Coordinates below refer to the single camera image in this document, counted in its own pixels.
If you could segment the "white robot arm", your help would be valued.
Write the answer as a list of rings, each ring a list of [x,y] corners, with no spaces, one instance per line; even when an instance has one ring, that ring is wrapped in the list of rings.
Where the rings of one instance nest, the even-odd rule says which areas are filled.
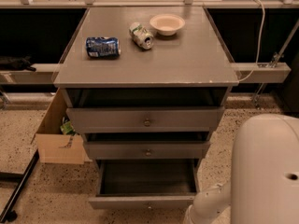
[[[262,114],[239,128],[231,179],[196,194],[183,224],[299,224],[299,118]]]

